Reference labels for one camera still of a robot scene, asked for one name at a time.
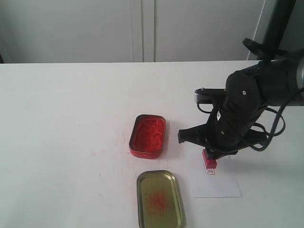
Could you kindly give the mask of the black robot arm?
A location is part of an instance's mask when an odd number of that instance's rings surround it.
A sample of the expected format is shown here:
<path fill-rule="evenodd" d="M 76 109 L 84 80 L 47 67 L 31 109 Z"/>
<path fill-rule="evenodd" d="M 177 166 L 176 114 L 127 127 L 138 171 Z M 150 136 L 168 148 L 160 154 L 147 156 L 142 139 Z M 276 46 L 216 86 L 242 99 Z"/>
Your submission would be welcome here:
<path fill-rule="evenodd" d="M 213 106 L 209 118 L 178 132 L 179 143 L 204 147 L 211 160 L 244 148 L 264 151 L 282 133 L 277 125 L 284 120 L 284 109 L 304 104 L 303 50 L 289 52 L 248 38 L 243 45 L 259 62 L 229 75 L 222 89 L 197 89 L 197 107 Z"/>

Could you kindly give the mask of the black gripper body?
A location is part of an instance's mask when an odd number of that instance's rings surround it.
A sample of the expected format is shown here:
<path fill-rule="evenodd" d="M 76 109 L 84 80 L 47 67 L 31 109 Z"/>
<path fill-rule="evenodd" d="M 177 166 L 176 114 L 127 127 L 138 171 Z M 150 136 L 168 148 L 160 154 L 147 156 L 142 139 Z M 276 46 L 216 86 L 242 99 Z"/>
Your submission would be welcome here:
<path fill-rule="evenodd" d="M 226 95 L 214 108 L 207 121 L 207 148 L 228 153 L 266 143 L 265 131 L 251 129 L 267 108 L 260 95 Z"/>

